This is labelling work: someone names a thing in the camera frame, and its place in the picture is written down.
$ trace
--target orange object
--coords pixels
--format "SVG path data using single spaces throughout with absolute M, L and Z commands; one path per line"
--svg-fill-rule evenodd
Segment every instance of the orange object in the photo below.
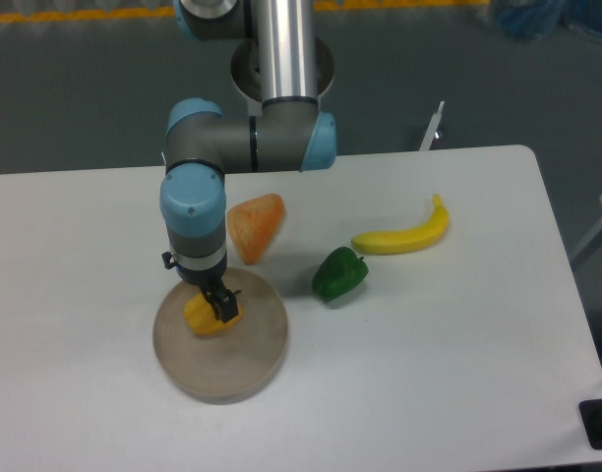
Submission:
M 226 226 L 244 264 L 250 266 L 260 260 L 284 215 L 285 206 L 278 194 L 262 195 L 229 210 Z

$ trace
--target yellow floor line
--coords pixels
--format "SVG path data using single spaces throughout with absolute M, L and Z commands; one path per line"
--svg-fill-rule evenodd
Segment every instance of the yellow floor line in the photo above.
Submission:
M 382 8 L 404 7 L 442 7 L 451 5 L 483 5 L 489 0 L 345 0 L 338 5 L 330 0 L 318 0 L 314 3 L 317 12 L 340 10 L 371 10 Z M 172 17 L 172 7 L 160 7 L 156 10 L 147 8 L 121 8 L 106 13 L 103 10 L 78 10 L 72 13 L 36 12 L 29 17 L 21 13 L 0 13 L 2 23 L 34 23 L 34 22 L 73 22 L 79 20 L 121 20 L 125 18 Z

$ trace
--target gray floor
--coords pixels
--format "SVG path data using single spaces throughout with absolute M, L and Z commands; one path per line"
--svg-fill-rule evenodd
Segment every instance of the gray floor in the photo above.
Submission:
M 443 148 L 535 151 L 567 249 L 600 216 L 602 44 L 565 28 L 515 42 L 470 7 L 320 13 L 316 30 L 336 60 L 323 108 L 339 153 L 418 148 L 444 99 Z M 160 164 L 176 101 L 244 113 L 235 45 L 170 18 L 0 26 L 0 173 Z M 602 249 L 576 280 L 602 353 Z

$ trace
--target yellow object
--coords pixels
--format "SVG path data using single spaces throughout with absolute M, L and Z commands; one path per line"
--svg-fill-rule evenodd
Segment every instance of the yellow object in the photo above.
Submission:
M 233 320 L 223 323 L 215 318 L 213 308 L 205 300 L 203 293 L 190 298 L 183 307 L 183 317 L 190 329 L 198 336 L 229 329 L 244 316 L 244 309 L 238 303 L 238 315 Z
M 450 213 L 443 206 L 441 197 L 433 195 L 432 203 L 434 209 L 424 224 L 397 231 L 361 233 L 351 239 L 351 244 L 367 254 L 407 253 L 432 246 L 446 233 L 450 224 Z

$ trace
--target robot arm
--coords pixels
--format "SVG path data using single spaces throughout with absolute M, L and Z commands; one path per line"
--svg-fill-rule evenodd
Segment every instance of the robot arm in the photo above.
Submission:
M 164 149 L 160 206 L 170 241 L 164 264 L 198 285 L 226 323 L 238 310 L 221 279 L 224 175 L 329 168 L 335 123 L 318 106 L 311 0 L 175 0 L 175 12 L 182 28 L 216 38 L 238 37 L 240 26 L 253 34 L 257 13 L 262 116 L 227 119 L 212 102 L 181 101 L 170 113 Z

